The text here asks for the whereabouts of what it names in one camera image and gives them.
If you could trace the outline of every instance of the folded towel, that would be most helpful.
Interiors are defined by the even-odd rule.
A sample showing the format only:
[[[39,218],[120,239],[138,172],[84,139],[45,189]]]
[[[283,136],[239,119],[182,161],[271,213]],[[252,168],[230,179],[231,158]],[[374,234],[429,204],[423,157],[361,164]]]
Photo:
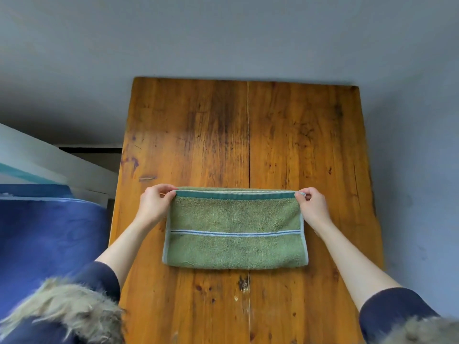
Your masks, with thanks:
[[[163,262],[200,269],[273,269],[308,262],[295,191],[182,187],[171,203]]]

